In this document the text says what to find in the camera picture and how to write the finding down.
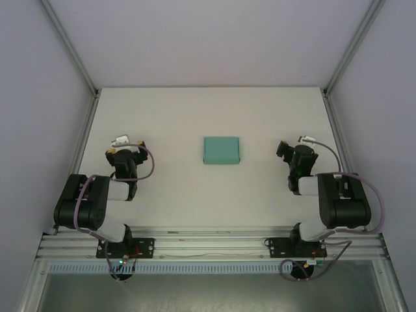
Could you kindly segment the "teal cloth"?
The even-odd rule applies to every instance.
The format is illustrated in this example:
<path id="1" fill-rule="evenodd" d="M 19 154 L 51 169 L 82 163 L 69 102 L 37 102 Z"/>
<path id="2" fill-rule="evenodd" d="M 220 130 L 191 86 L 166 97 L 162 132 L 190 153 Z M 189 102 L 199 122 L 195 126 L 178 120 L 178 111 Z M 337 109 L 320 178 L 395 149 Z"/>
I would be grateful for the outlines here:
<path id="1" fill-rule="evenodd" d="M 241 161 L 239 137 L 206 136 L 203 139 L 203 163 L 207 165 L 231 165 Z"/>

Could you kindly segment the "steel sheet panel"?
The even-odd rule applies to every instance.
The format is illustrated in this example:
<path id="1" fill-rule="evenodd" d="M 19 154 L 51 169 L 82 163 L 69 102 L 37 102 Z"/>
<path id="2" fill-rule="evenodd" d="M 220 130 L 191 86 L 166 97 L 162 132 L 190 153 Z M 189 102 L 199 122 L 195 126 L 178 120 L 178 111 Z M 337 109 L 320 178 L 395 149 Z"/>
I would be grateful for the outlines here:
<path id="1" fill-rule="evenodd" d="M 337 268 L 313 283 L 276 274 L 48 278 L 39 312 L 386 312 L 372 275 Z"/>

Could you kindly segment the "aluminium side rail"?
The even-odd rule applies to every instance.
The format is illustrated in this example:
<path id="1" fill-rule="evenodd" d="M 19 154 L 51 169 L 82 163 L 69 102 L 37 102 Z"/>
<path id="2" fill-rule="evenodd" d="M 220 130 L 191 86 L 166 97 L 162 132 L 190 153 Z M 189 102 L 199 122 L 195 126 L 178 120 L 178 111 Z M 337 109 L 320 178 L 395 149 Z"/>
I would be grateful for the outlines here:
<path id="1" fill-rule="evenodd" d="M 348 142 L 345 137 L 345 132 L 341 124 L 341 119 L 337 113 L 335 104 L 330 98 L 330 96 L 326 94 L 326 91 L 324 89 L 321 90 L 321 94 L 324 101 L 324 106 L 326 108 L 326 113 L 330 121 L 330 126 L 333 133 L 335 145 L 337 151 L 339 152 L 339 158 L 341 161 L 342 168 L 347 172 L 357 173 L 354 167 L 354 162 L 352 160 Z"/>
<path id="2" fill-rule="evenodd" d="M 59 195 L 57 196 L 57 202 L 56 204 L 54 204 L 54 209 L 57 206 L 57 203 L 59 202 L 60 195 L 62 194 L 62 191 L 64 189 L 64 186 L 69 176 L 71 174 L 76 174 L 79 171 L 79 168 L 81 166 L 81 161 L 83 158 L 83 153 L 84 153 L 85 146 L 86 146 L 86 142 L 88 141 L 88 136 L 89 136 L 90 129 L 92 126 L 92 122 L 94 121 L 94 116 L 96 113 L 96 109 L 98 107 L 100 95 L 101 95 L 101 89 L 96 91 L 96 93 L 91 97 L 90 103 L 87 105 L 82 122 L 78 126 L 75 147 L 71 151 L 72 155 L 71 155 L 71 162 L 70 162 L 68 174 L 65 178 L 65 181 L 62 184 Z M 55 213 L 55 210 L 52 210 L 51 233 L 52 235 L 57 235 L 59 232 L 59 226 L 55 222 L 54 213 Z"/>

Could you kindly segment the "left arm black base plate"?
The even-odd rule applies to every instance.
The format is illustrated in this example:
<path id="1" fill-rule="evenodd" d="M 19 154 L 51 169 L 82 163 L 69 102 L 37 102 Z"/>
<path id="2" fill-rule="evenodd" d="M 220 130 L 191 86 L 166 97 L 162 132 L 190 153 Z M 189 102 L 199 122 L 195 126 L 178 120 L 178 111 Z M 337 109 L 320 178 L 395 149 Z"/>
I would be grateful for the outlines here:
<path id="1" fill-rule="evenodd" d="M 109 243 L 107 253 L 110 259 L 121 259 L 125 255 L 132 258 L 152 259 L 154 249 L 154 238 L 132 238 L 129 243 Z"/>

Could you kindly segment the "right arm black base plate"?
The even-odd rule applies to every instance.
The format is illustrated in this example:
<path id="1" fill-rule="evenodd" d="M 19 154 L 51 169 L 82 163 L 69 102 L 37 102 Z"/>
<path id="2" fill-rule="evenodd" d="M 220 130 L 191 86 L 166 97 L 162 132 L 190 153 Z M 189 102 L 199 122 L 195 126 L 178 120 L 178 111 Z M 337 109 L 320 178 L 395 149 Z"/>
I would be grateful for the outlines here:
<path id="1" fill-rule="evenodd" d="M 265 239 L 265 246 L 271 258 L 326 258 L 327 251 L 320 242 L 293 242 L 288 237 L 271 237 Z"/>

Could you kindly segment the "aluminium mounting rail beam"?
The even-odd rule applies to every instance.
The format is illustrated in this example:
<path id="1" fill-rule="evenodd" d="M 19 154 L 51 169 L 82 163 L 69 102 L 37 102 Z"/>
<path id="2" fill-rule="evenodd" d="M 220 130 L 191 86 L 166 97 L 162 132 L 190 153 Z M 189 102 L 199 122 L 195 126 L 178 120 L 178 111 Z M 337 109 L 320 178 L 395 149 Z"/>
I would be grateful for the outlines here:
<path id="1" fill-rule="evenodd" d="M 288 237 L 289 227 L 132 227 L 134 237 L 155 239 L 156 261 L 266 261 L 269 250 L 265 239 Z M 390 258 L 382 235 L 334 234 L 328 243 L 327 259 L 341 252 L 344 241 L 351 245 L 343 260 L 387 260 Z M 36 260 L 91 261 L 96 257 L 95 238 L 75 230 L 60 228 L 56 235 L 44 235 Z"/>

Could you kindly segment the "aluminium frame post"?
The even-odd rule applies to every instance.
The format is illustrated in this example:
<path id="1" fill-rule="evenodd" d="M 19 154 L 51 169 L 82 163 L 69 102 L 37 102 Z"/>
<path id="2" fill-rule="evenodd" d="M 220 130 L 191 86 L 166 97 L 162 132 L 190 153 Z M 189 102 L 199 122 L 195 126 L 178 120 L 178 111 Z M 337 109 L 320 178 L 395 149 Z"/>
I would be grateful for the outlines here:
<path id="1" fill-rule="evenodd" d="M 65 52 L 67 53 L 75 69 L 81 76 L 88 91 L 94 98 L 97 98 L 99 89 L 95 86 L 90 74 L 88 73 L 87 68 L 81 60 L 75 46 L 72 44 L 72 41 L 67 31 L 65 30 L 58 14 L 55 12 L 55 9 L 53 8 L 50 0 L 37 0 L 37 2 L 42 7 L 42 10 L 45 12 L 47 20 L 50 22 L 52 29 L 56 33 L 61 44 L 63 45 Z"/>
<path id="2" fill-rule="evenodd" d="M 339 81 L 343 77 L 345 71 L 347 70 L 348 66 L 350 65 L 352 59 L 354 58 L 355 54 L 358 52 L 361 44 L 363 43 L 366 35 L 370 31 L 374 21 L 378 17 L 378 14 L 382 10 L 383 6 L 385 5 L 387 0 L 372 0 L 370 7 L 366 11 L 363 19 L 359 23 L 359 26 L 354 33 L 351 41 L 346 47 L 345 52 L 343 53 L 336 69 L 334 70 L 328 84 L 325 88 L 322 89 L 322 93 L 324 97 L 327 98 L 334 90 L 335 87 L 338 85 Z"/>

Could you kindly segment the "aluminium frame leg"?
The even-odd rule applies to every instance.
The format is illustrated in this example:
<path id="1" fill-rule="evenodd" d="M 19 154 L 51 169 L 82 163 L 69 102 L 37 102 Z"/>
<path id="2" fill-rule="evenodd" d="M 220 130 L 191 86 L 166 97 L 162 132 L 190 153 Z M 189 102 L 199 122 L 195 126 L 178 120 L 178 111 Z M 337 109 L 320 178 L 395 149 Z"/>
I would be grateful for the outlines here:
<path id="1" fill-rule="evenodd" d="M 386 312 L 409 312 L 393 264 L 389 259 L 375 259 L 372 265 Z"/>
<path id="2" fill-rule="evenodd" d="M 49 261 L 36 259 L 19 303 L 18 312 L 37 312 L 49 273 Z"/>

